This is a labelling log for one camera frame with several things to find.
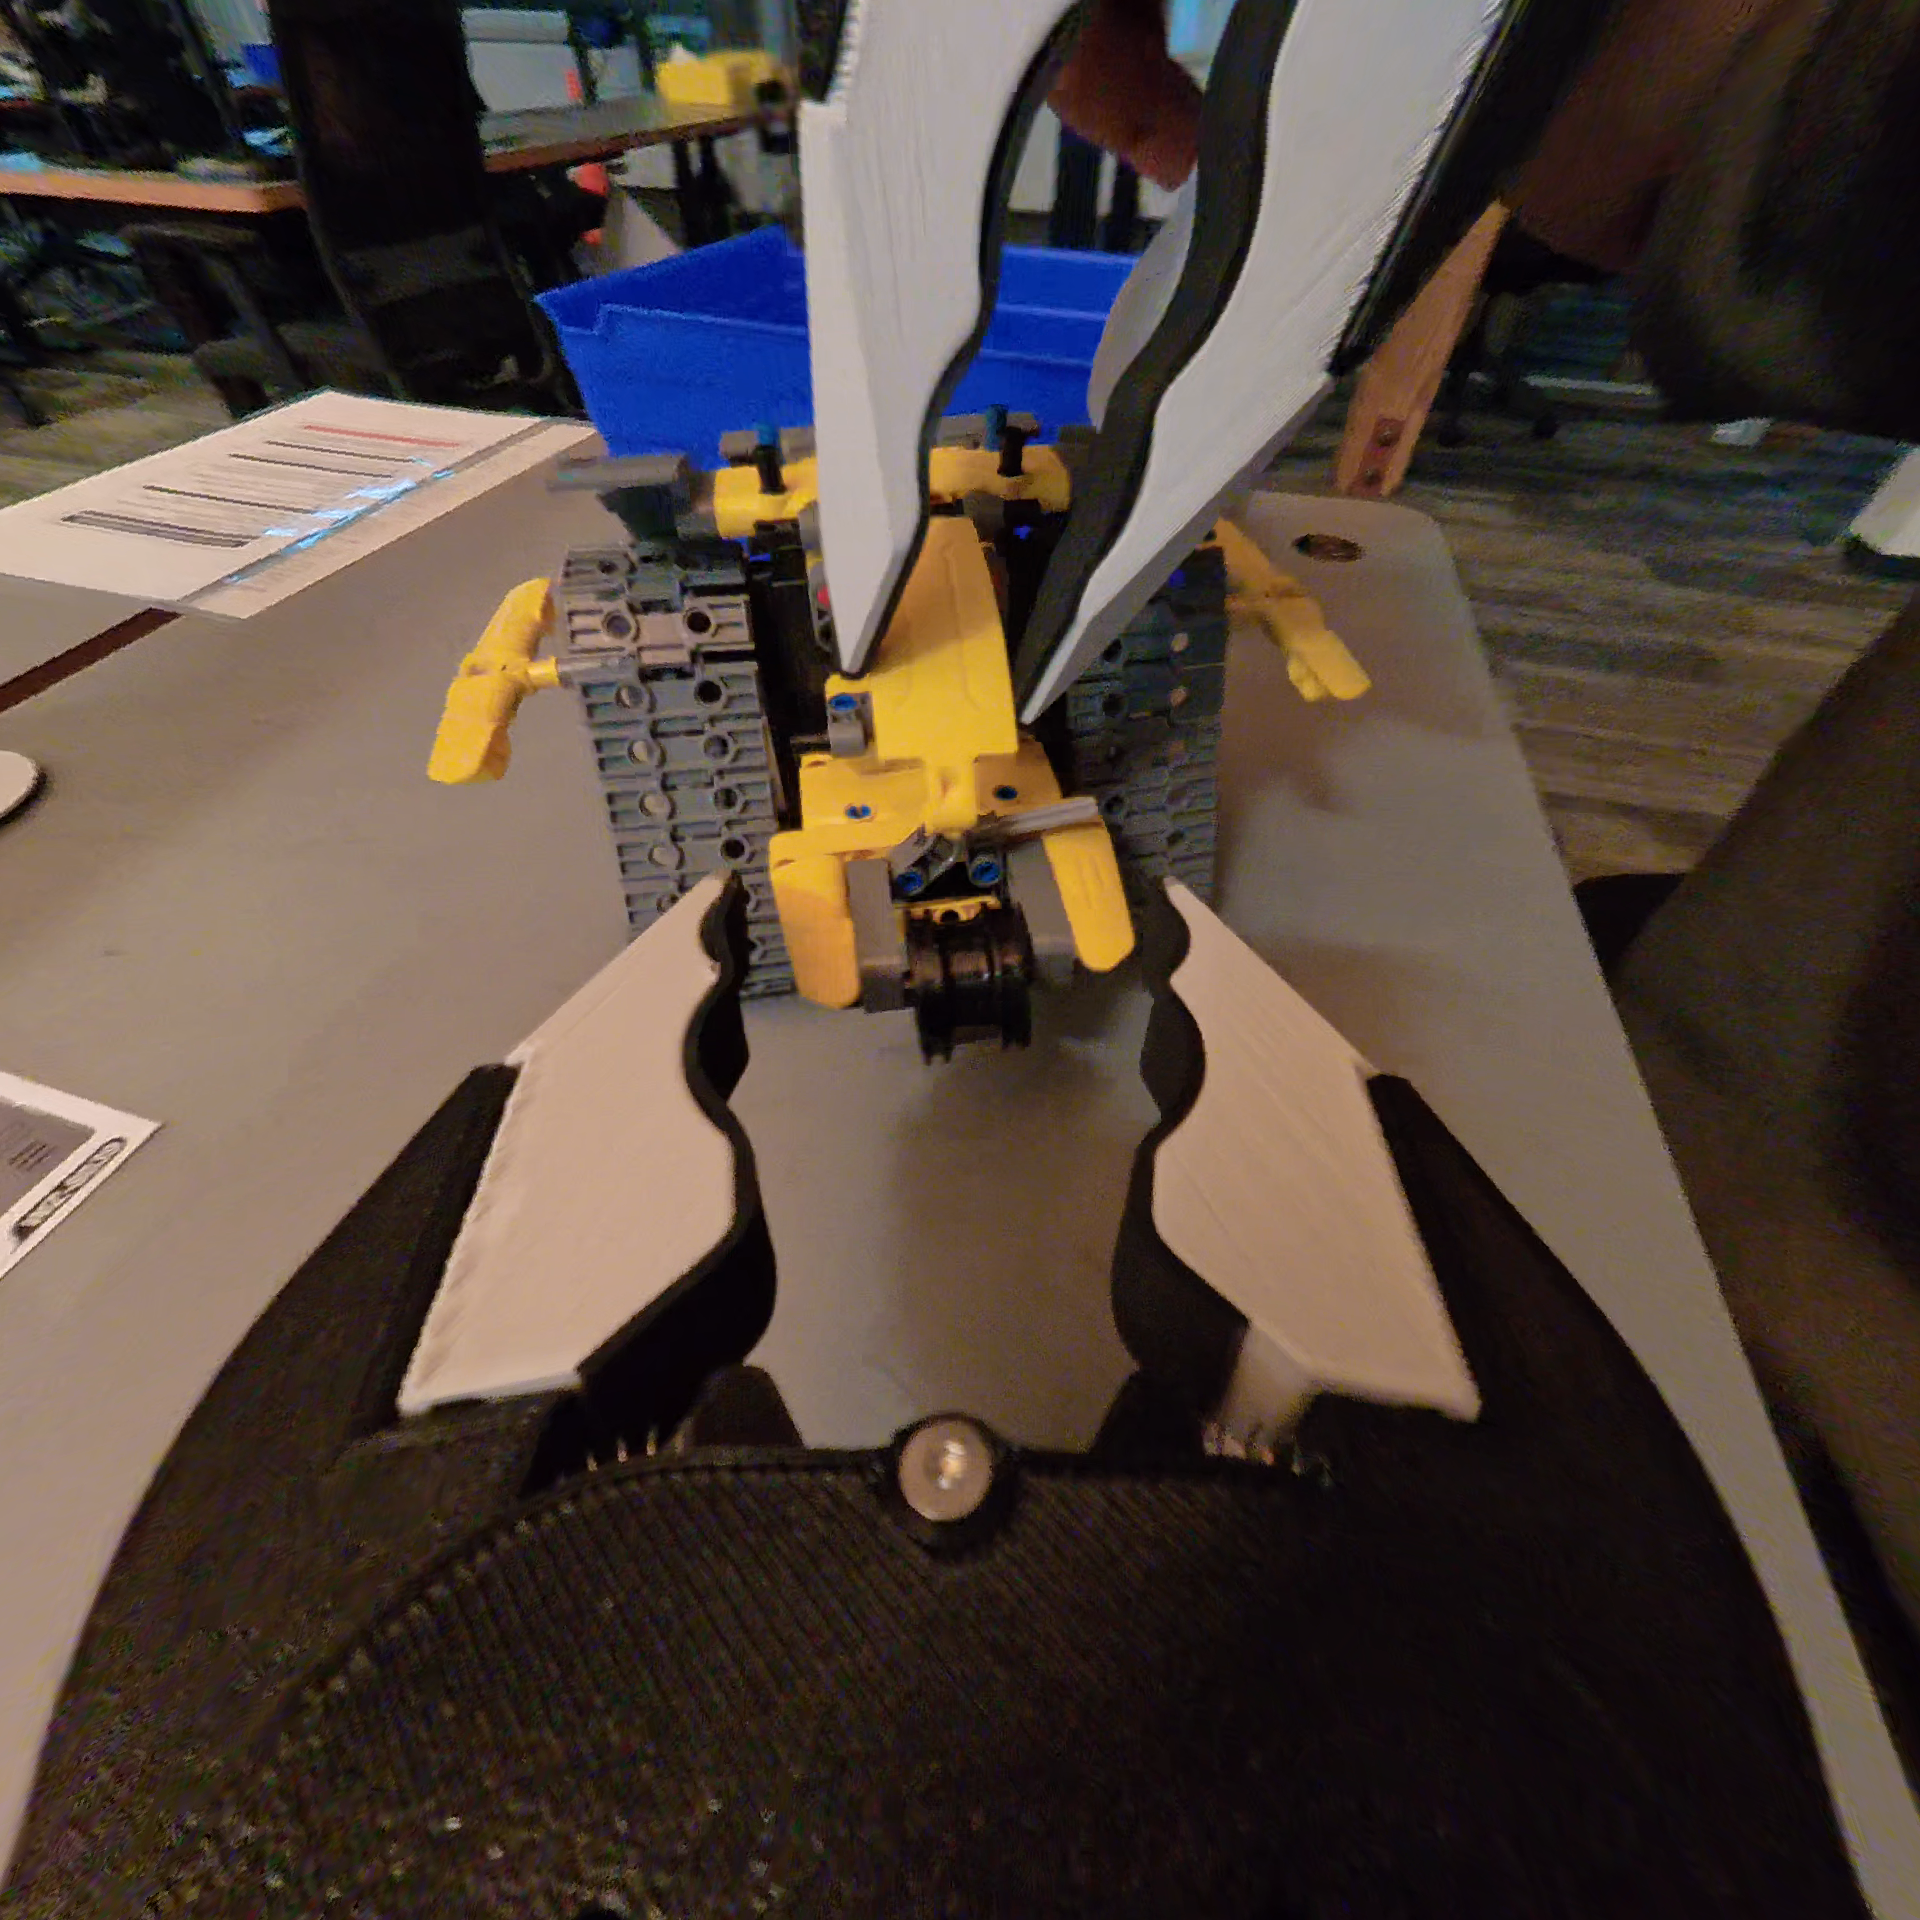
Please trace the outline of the blue plastic bin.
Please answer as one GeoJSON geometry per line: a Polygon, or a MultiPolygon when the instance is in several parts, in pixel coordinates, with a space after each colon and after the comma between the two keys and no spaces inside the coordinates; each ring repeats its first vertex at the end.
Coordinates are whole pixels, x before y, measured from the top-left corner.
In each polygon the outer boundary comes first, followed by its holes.
{"type": "MultiPolygon", "coordinates": [[[[949,417],[1003,408],[1038,442],[1088,420],[1096,344],[1134,256],[1006,246],[999,297],[949,417]]],[[[802,251],[756,229],[547,296],[582,405],[613,456],[722,462],[722,436],[811,425],[802,251]]]]}

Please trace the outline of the wooden post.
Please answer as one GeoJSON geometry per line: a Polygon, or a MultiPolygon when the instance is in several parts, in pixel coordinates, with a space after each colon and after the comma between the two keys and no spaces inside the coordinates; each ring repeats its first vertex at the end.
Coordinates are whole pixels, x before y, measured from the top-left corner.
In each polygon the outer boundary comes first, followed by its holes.
{"type": "Polygon", "coordinates": [[[1360,368],[1332,467],[1336,496],[1399,491],[1506,219],[1506,203],[1493,201],[1360,368]]]}

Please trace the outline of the person's right hand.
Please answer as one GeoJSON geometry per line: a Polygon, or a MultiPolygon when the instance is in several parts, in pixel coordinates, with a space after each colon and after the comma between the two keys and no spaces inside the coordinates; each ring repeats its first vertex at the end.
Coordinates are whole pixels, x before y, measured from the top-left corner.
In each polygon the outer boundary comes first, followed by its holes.
{"type": "Polygon", "coordinates": [[[1168,49],[1166,3],[1088,3],[1046,90],[1064,131],[1166,192],[1192,177],[1202,100],[1168,49]]]}

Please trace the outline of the laminated instruction sheet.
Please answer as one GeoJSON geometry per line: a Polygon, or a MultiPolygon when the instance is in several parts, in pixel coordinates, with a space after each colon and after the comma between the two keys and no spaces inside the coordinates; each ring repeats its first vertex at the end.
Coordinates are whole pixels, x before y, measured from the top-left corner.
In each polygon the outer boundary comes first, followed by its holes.
{"type": "Polygon", "coordinates": [[[595,446],[576,420],[318,390],[7,507],[3,574],[252,617],[595,446]]]}

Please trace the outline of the yellow tracked toy vehicle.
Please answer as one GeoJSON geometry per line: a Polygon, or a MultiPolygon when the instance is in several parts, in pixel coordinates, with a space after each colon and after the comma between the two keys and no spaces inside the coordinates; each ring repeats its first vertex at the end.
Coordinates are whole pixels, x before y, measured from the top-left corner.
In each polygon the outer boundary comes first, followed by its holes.
{"type": "Polygon", "coordinates": [[[1208,897],[1234,619],[1308,702],[1370,678],[1308,589],[1231,520],[1021,720],[1014,646],[1064,529],[1078,432],[942,420],[931,520],[866,668],[836,665],[804,430],[564,462],[610,541],[511,588],[462,661],[427,774],[504,778],[540,690],[576,702],[630,936],[699,880],[741,892],[748,996],[910,1013],[922,1057],[1027,1045],[1032,1000],[1115,972],[1166,880],[1208,897]]]}

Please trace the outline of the yellow sticker sheet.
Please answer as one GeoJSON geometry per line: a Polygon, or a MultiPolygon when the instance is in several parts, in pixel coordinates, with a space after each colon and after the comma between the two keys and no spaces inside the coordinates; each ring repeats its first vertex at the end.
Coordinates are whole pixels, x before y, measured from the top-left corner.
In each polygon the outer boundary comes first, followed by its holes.
{"type": "Polygon", "coordinates": [[[3,1275],[158,1132],[156,1120],[3,1073],[3,1275]]]}

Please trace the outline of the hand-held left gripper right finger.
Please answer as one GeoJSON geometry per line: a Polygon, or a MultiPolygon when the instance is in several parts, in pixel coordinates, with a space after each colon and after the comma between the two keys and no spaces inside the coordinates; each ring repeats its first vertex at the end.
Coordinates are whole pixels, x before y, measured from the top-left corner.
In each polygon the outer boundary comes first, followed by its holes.
{"type": "Polygon", "coordinates": [[[1374,1105],[1374,1070],[1189,886],[1142,909],[1154,1101],[1111,1306],[1146,1385],[1222,1457],[1318,1400],[1470,1425],[1482,1395],[1374,1105]]]}

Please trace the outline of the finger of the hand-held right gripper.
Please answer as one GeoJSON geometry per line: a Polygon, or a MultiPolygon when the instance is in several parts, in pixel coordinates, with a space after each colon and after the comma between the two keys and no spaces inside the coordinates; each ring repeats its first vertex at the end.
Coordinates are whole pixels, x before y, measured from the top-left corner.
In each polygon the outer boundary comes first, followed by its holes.
{"type": "Polygon", "coordinates": [[[991,316],[1000,218],[1067,3],[848,4],[799,110],[815,505],[839,673],[862,676],[927,521],[933,427],[991,316]]]}
{"type": "Polygon", "coordinates": [[[1322,401],[1511,4],[1238,4],[1183,259],[1119,365],[1020,649],[1038,717],[1322,401]]]}

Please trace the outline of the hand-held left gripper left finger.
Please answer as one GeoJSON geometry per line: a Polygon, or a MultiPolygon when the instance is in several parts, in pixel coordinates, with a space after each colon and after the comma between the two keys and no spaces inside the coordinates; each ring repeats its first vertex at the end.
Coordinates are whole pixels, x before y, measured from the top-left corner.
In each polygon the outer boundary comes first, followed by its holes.
{"type": "Polygon", "coordinates": [[[574,1389],[679,1419],[752,1356],[778,1261],[731,1094],[746,886],[699,880],[542,1020],[398,1389],[421,1418],[574,1389]]]}

